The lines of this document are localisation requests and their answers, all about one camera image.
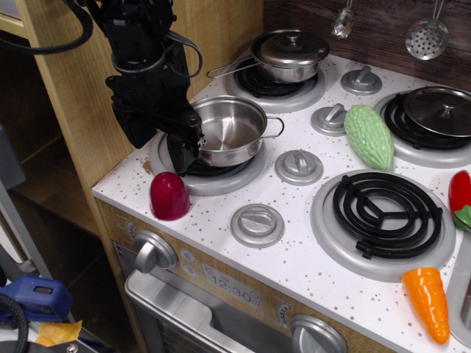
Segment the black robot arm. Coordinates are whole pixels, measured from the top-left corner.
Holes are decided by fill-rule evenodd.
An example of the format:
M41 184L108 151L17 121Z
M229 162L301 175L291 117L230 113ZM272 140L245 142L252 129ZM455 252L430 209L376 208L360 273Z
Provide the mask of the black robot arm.
M97 25L117 70L105 80L112 109L131 144L143 147L156 132L167 135L173 168L184 174L204 145L202 119L187 99L191 78L185 47L195 44L171 31L172 1L67 1L85 29Z

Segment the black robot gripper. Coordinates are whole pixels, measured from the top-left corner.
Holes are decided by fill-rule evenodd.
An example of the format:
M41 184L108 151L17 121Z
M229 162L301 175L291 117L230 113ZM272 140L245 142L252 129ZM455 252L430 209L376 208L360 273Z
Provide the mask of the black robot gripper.
M113 56L112 61L118 75L105 83L113 91L113 112L129 142L140 149L156 131L167 133L174 171L184 174L199 159L205 137L201 118L187 100L190 78L183 44L161 46L154 59Z

